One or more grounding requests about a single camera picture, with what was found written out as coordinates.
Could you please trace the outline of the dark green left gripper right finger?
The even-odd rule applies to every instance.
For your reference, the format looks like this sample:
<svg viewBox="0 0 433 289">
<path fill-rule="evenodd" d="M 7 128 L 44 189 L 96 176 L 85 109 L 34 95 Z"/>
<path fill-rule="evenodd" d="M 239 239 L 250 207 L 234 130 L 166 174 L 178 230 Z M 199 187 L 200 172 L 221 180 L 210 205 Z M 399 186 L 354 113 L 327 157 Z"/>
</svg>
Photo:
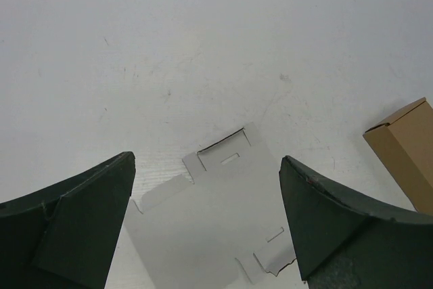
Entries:
<svg viewBox="0 0 433 289">
<path fill-rule="evenodd" d="M 285 156 L 281 195 L 309 288 L 431 288 L 432 217 L 376 200 Z"/>
</svg>

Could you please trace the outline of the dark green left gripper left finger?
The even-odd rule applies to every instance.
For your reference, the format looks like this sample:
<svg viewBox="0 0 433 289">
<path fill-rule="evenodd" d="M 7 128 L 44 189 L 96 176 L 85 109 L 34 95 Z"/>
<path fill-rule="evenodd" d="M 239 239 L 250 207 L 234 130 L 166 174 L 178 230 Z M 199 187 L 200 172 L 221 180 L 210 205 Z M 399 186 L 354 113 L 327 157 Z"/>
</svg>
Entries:
<svg viewBox="0 0 433 289">
<path fill-rule="evenodd" d="M 104 288 L 135 173 L 121 152 L 1 203 L 1 287 Z"/>
</svg>

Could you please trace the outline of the white paper box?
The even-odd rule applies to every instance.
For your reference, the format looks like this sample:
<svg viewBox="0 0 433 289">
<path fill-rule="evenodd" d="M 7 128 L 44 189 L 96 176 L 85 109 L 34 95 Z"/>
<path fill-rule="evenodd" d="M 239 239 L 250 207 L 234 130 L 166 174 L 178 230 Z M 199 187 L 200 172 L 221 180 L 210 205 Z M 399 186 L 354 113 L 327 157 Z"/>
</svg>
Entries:
<svg viewBox="0 0 433 289">
<path fill-rule="evenodd" d="M 137 175 L 108 288 L 299 288 L 279 164 L 259 125 L 129 135 Z"/>
</svg>

